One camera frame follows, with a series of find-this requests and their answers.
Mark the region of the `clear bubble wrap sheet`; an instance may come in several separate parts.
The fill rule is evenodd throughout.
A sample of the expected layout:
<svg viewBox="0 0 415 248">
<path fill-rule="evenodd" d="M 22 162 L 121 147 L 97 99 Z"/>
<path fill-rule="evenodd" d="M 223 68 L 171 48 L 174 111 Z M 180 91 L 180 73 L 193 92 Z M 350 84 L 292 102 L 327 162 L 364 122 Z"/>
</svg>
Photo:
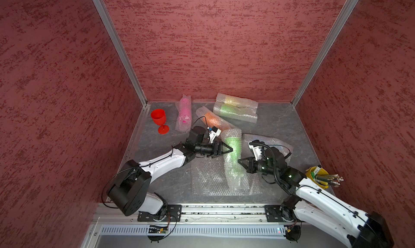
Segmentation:
<svg viewBox="0 0 415 248">
<path fill-rule="evenodd" d="M 198 158 L 191 163 L 192 193 L 200 196 L 253 196 L 266 193 L 258 176 L 223 157 Z"/>
</svg>

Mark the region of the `pink glass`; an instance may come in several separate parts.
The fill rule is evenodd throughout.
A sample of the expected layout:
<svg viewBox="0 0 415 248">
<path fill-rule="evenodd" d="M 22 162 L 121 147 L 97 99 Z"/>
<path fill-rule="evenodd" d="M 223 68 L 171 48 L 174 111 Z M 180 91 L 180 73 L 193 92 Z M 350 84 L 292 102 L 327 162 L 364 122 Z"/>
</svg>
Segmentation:
<svg viewBox="0 0 415 248">
<path fill-rule="evenodd" d="M 183 95 L 179 102 L 176 103 L 178 117 L 176 120 L 176 130 L 181 133 L 190 131 L 192 125 L 192 103 L 191 96 Z"/>
</svg>

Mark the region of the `red wine glass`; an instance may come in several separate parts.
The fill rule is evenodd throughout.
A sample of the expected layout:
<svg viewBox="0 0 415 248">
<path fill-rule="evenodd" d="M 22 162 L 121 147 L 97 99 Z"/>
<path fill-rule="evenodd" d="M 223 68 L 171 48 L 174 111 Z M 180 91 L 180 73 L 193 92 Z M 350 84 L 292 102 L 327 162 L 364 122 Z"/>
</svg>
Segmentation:
<svg viewBox="0 0 415 248">
<path fill-rule="evenodd" d="M 151 118 L 153 122 L 159 126 L 159 134 L 167 134 L 170 130 L 169 126 L 166 125 L 166 112 L 163 109 L 156 109 L 152 111 Z"/>
</svg>

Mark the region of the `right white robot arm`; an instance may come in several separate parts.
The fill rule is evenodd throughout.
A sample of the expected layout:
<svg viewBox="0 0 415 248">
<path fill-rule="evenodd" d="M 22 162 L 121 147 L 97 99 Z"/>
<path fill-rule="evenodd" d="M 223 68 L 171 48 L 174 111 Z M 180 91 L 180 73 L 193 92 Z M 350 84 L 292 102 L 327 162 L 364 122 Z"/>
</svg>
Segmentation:
<svg viewBox="0 0 415 248">
<path fill-rule="evenodd" d="M 286 239 L 296 241 L 300 224 L 309 223 L 336 238 L 348 248 L 391 248 L 394 241 L 386 220 L 366 213 L 324 190 L 311 178 L 290 167 L 285 156 L 263 142 L 249 144 L 253 157 L 239 159 L 247 173 L 273 176 L 288 197 L 277 212 L 269 212 L 288 223 Z"/>
</svg>

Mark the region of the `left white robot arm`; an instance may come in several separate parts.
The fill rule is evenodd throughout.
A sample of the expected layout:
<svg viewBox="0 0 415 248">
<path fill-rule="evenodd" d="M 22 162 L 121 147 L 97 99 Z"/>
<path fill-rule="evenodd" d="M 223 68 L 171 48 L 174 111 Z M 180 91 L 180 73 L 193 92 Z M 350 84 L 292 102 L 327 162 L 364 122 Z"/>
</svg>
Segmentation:
<svg viewBox="0 0 415 248">
<path fill-rule="evenodd" d="M 216 158 L 233 152 L 218 137 L 220 129 L 195 126 L 185 142 L 155 159 L 138 163 L 127 161 L 119 173 L 109 180 L 106 195 L 125 216 L 145 212 L 156 221 L 168 215 L 168 203 L 160 195 L 148 191 L 152 182 L 168 172 L 181 168 L 201 155 Z"/>
</svg>

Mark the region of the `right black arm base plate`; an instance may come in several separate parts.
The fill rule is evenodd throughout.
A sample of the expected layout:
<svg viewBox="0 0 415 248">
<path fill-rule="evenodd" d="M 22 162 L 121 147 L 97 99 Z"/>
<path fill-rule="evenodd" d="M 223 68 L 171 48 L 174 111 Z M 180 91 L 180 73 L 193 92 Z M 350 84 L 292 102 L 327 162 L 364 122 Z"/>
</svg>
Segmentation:
<svg viewBox="0 0 415 248">
<path fill-rule="evenodd" d="M 293 209 L 285 205 L 265 205 L 264 210 L 268 223 L 292 223 L 297 220 Z"/>
</svg>

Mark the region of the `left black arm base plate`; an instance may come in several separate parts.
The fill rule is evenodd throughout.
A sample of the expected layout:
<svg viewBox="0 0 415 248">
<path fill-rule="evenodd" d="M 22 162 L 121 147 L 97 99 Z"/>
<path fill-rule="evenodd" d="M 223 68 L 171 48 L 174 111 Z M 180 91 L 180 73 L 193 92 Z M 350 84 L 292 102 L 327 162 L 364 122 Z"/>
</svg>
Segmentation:
<svg viewBox="0 0 415 248">
<path fill-rule="evenodd" d="M 180 222 L 182 214 L 182 205 L 177 204 L 168 204 L 163 205 L 162 208 L 156 213 L 151 214 L 149 212 L 139 211 L 137 221 L 138 222 L 168 222 L 173 220 L 173 222 Z"/>
</svg>

